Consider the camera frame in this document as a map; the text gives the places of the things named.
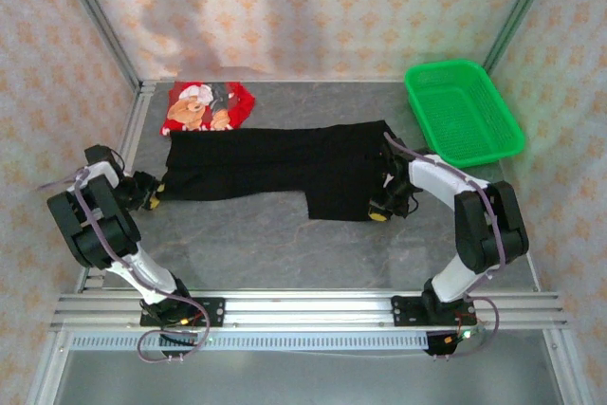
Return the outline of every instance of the aluminum frame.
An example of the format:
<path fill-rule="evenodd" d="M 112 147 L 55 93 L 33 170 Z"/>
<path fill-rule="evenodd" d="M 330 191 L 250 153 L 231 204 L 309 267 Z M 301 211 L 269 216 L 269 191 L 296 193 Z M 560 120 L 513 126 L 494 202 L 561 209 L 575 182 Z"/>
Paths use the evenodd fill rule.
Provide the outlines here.
<path fill-rule="evenodd" d="M 80 0 L 88 13 L 91 21 L 100 33 L 101 38 L 107 45 L 110 53 L 114 56 L 124 79 L 129 83 L 131 89 L 139 89 L 140 79 L 135 67 L 131 63 L 126 51 L 122 47 L 117 33 L 114 31 L 109 19 L 105 15 L 99 0 Z"/>
<path fill-rule="evenodd" d="M 136 95 L 127 127 L 120 143 L 126 168 L 133 166 L 143 121 L 157 81 L 145 81 Z M 558 293 L 540 292 L 536 269 L 530 254 L 526 255 L 535 282 L 531 291 L 493 291 L 483 293 L 494 298 L 500 309 L 501 324 L 506 330 L 539 329 L 543 331 L 558 389 L 565 404 L 592 405 L 588 385 L 579 364 L 574 336 L 567 315 L 562 311 Z M 58 303 L 51 329 L 57 331 L 50 355 L 43 359 L 44 374 L 33 390 L 42 389 L 46 400 L 56 394 L 74 337 L 87 331 L 104 334 L 141 333 L 138 326 L 139 295 L 128 288 L 103 288 L 104 271 L 83 268 L 73 294 L 63 295 Z M 395 334 L 390 298 L 394 295 L 417 296 L 419 291 L 391 290 L 194 290 L 195 297 L 222 296 L 227 299 L 226 324 L 213 333 L 279 334 L 288 331 L 351 334 Z M 487 305 L 477 304 L 483 321 L 493 322 Z M 426 333 L 429 329 L 452 327 L 418 326 L 412 329 Z"/>
<path fill-rule="evenodd" d="M 48 405 L 55 403 L 59 392 L 61 379 L 64 375 L 65 364 L 69 356 L 69 347 L 73 333 L 61 331 L 49 332 L 46 335 L 45 346 L 42 350 L 38 369 L 29 388 L 27 405 Z"/>
<path fill-rule="evenodd" d="M 523 21 L 527 12 L 531 8 L 534 0 L 517 0 L 508 15 L 506 22 L 502 26 L 502 29 L 498 33 L 495 38 L 495 42 L 491 47 L 487 57 L 485 58 L 485 62 L 483 63 L 483 68 L 490 75 L 491 72 L 495 69 L 497 64 L 504 56 L 508 44 L 514 37 L 514 34 L 519 28 L 519 25 Z"/>

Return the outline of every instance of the mounting plate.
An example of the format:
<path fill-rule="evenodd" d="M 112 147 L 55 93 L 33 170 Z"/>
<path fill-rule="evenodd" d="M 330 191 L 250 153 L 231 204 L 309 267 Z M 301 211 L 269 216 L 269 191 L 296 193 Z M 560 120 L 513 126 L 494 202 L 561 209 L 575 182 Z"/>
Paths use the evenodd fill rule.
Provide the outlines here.
<path fill-rule="evenodd" d="M 432 319 L 422 303 L 421 296 L 403 297 L 393 296 L 392 314 L 394 316 L 395 326 L 474 326 L 476 317 L 471 316 L 469 307 L 473 308 L 472 303 L 451 303 L 449 310 L 440 314 L 434 314 Z M 457 320 L 458 315 L 462 315 L 462 321 Z"/>
<path fill-rule="evenodd" d="M 222 327 L 224 325 L 224 318 L 226 315 L 226 299 L 225 298 L 192 298 L 197 303 L 201 304 L 211 317 L 211 327 Z M 199 318 L 194 323 L 194 326 L 204 326 L 206 324 L 204 318 Z M 158 322 L 150 315 L 141 314 L 139 320 L 141 327 L 158 327 Z"/>

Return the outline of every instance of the green plastic basket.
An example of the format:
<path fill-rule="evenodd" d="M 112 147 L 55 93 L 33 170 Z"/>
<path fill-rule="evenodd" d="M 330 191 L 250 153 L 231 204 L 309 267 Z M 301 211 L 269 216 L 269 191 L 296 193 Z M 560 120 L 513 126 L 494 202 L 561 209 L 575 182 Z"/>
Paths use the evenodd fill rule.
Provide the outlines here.
<path fill-rule="evenodd" d="M 430 147 L 458 168 L 520 153 L 524 135 L 487 72 L 466 60 L 405 74 L 409 102 Z"/>

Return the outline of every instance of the wire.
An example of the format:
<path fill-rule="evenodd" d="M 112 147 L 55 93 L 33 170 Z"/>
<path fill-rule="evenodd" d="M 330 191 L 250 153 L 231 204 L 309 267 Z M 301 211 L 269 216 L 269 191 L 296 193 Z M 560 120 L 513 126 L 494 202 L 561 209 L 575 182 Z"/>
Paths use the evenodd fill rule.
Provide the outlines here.
<path fill-rule="evenodd" d="M 62 179 L 54 180 L 52 182 L 48 182 L 47 184 L 40 185 L 36 188 L 36 190 L 41 191 L 41 190 L 50 189 L 51 187 L 54 187 L 59 184 L 71 184 L 76 179 L 76 176 L 78 175 L 78 173 L 82 170 L 83 170 L 83 168 L 80 168 L 78 171 L 72 173 L 71 175 L 67 175 L 66 177 L 64 177 Z"/>
<path fill-rule="evenodd" d="M 412 211 L 408 211 L 407 216 L 411 215 L 412 213 L 414 213 L 415 211 L 417 211 L 419 209 L 419 201 L 417 201 L 415 199 L 415 196 L 412 193 L 411 193 L 411 199 L 415 202 L 415 208 Z"/>
<path fill-rule="evenodd" d="M 181 361 L 183 361 L 191 353 L 199 350 L 204 345 L 204 343 L 207 341 L 207 338 L 209 337 L 209 332 L 211 331 L 211 317 L 209 316 L 209 312 L 207 312 L 207 309 L 204 306 L 202 306 L 200 303 L 195 301 L 194 299 L 184 298 L 182 296 L 176 296 L 175 294 L 167 293 L 161 289 L 156 288 L 153 285 L 146 283 L 144 280 L 139 278 L 139 276 L 137 275 L 137 273 L 135 272 L 135 270 L 133 269 L 133 267 L 130 264 L 128 264 L 124 259 L 120 258 L 116 254 L 116 252 L 114 252 L 114 250 L 110 246 L 109 242 L 107 241 L 107 238 L 103 234 L 103 231 L 101 230 L 101 227 L 99 226 L 99 223 L 95 219 L 93 212 L 86 204 L 86 201 L 84 201 L 83 193 L 81 192 L 81 186 L 83 184 L 83 181 L 88 177 L 89 174 L 90 174 L 90 171 L 87 168 L 81 169 L 77 172 L 76 182 L 74 183 L 74 194 L 76 195 L 76 199 L 78 200 L 78 203 L 80 204 L 80 206 L 83 209 L 86 220 L 88 221 L 88 223 L 90 223 L 95 234 L 97 234 L 97 237 L 99 238 L 99 240 L 101 242 L 101 246 L 103 247 L 105 252 L 109 255 L 109 257 L 113 261 L 116 261 L 116 262 L 120 263 L 121 265 L 123 265 L 126 268 L 126 270 L 128 271 L 128 273 L 131 275 L 131 277 L 133 278 L 135 283 L 137 283 L 142 288 L 152 291 L 161 296 L 164 296 L 165 298 L 172 299 L 174 301 L 179 301 L 184 304 L 192 305 L 192 306 L 196 307 L 196 309 L 198 309 L 200 311 L 200 313 L 205 317 L 205 330 L 202 334 L 202 337 L 198 341 L 198 343 L 192 348 L 192 350 L 186 352 L 185 354 L 183 354 L 183 353 L 179 354 L 179 359 Z M 197 331 L 187 331 L 187 332 L 167 331 L 165 329 L 152 329 L 152 330 L 144 333 L 139 338 L 138 343 L 137 343 L 137 353 L 138 353 L 139 358 L 142 361 L 147 362 L 149 364 L 160 364 L 160 363 L 164 363 L 164 362 L 171 362 L 173 360 L 173 356 L 169 356 L 168 358 L 163 358 L 163 359 L 151 359 L 151 358 L 147 358 L 145 355 L 143 355 L 143 352 L 141 350 L 143 341 L 148 336 L 151 336 L 153 334 L 183 337 L 183 336 L 188 336 L 188 335 L 192 335 L 192 334 L 197 335 L 198 332 Z"/>
<path fill-rule="evenodd" d="M 497 266 L 497 268 L 488 269 L 486 271 L 485 275 L 480 280 L 478 280 L 476 283 L 472 284 L 466 291 L 464 291 L 462 299 L 467 303 L 474 303 L 475 301 L 485 301 L 486 303 L 488 303 L 491 306 L 491 308 L 493 309 L 493 312 L 495 313 L 495 325 L 493 326 L 493 330 L 491 331 L 491 333 L 489 334 L 489 337 L 485 340 L 485 342 L 481 343 L 479 346 L 475 347 L 474 349 L 464 352 L 464 353 L 453 354 L 450 356 L 434 356 L 434 358 L 435 359 L 437 359 L 437 358 L 449 359 L 449 358 L 454 358 L 454 357 L 461 358 L 463 356 L 469 356 L 472 353 L 477 353 L 481 349 L 487 347 L 493 341 L 493 339 L 495 338 L 495 335 L 497 334 L 497 331 L 500 327 L 500 313 L 497 309 L 497 305 L 495 305 L 495 303 L 490 298 L 481 297 L 481 296 L 476 296 L 476 297 L 472 298 L 469 295 L 472 290 L 478 288 L 480 285 L 484 284 L 491 278 L 488 275 L 490 270 L 492 272 L 499 272 L 504 267 L 506 267 L 506 252 L 504 250 L 504 241 L 502 240 L 502 234 L 500 233 L 500 228 L 497 224 L 497 216 L 495 215 L 495 212 L 493 211 L 493 208 L 491 207 L 489 198 L 487 197 L 487 194 L 485 193 L 483 188 L 478 183 L 476 183 L 473 179 L 470 179 L 468 175 L 466 175 L 462 171 L 458 170 L 457 168 L 450 166 L 447 163 L 444 163 L 442 161 L 433 160 L 432 158 L 429 158 L 428 156 L 422 156 L 421 154 L 417 153 L 416 151 L 409 149 L 408 147 L 405 147 L 402 144 L 399 144 L 387 132 L 384 133 L 384 137 L 390 144 L 392 144 L 394 147 L 396 147 L 396 149 L 404 152 L 405 154 L 414 156 L 415 158 L 417 158 L 421 161 L 424 161 L 426 163 L 431 163 L 432 165 L 434 165 L 438 168 L 447 170 L 452 175 L 459 177 L 464 182 L 466 182 L 468 185 L 470 185 L 481 196 L 481 199 L 483 200 L 483 204 L 485 205 L 485 209 L 487 210 L 487 214 L 489 216 L 489 219 L 491 220 L 491 227 L 493 229 L 493 235 L 495 236 L 495 243 L 497 245 L 497 251 L 498 251 L 498 254 L 500 257 L 500 263 Z"/>
<path fill-rule="evenodd" d="M 202 317 L 202 313 L 199 313 L 198 315 L 196 315 L 195 317 L 193 317 L 193 319 L 192 319 L 192 327 L 196 326 L 196 322 L 200 319 L 200 317 Z"/>
<path fill-rule="evenodd" d="M 168 341 L 170 343 L 174 343 L 175 345 L 190 346 L 190 347 L 195 347 L 196 346 L 195 343 L 192 343 L 190 341 L 179 341 L 178 339 L 173 339 L 173 338 L 171 338 L 169 336 L 165 336 L 164 334 L 160 334 L 160 338 L 163 339 L 163 340 L 165 340 L 165 341 Z"/>
<path fill-rule="evenodd" d="M 112 151 L 114 153 L 114 155 L 120 159 L 120 163 L 121 163 L 120 168 L 121 168 L 122 172 L 124 173 L 124 167 L 125 167 L 124 158 L 122 158 L 122 156 L 118 152 L 116 152 L 114 149 L 112 149 L 111 147 L 108 147 L 108 149 L 110 151 Z"/>
<path fill-rule="evenodd" d="M 455 316 L 457 317 L 457 331 L 455 331 L 455 335 L 456 335 L 456 337 L 459 338 L 459 336 L 460 336 L 459 331 L 462 330 L 462 324 L 463 324 L 462 320 L 464 319 L 464 315 L 462 315 L 459 312 L 455 312 Z"/>

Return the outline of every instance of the wallpaper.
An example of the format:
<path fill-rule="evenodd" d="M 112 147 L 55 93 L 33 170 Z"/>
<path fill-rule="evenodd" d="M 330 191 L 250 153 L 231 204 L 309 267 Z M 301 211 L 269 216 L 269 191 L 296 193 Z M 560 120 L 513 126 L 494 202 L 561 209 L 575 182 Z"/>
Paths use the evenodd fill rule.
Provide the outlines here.
<path fill-rule="evenodd" d="M 401 80 L 481 63 L 515 0 L 100 0 L 142 79 Z"/>
<path fill-rule="evenodd" d="M 564 294 L 607 397 L 607 4 L 536 0 L 492 75 L 527 139 L 507 163 L 543 286 Z"/>
<path fill-rule="evenodd" d="M 0 0 L 0 403 L 25 401 L 78 265 L 40 184 L 116 147 L 133 94 L 79 0 Z"/>

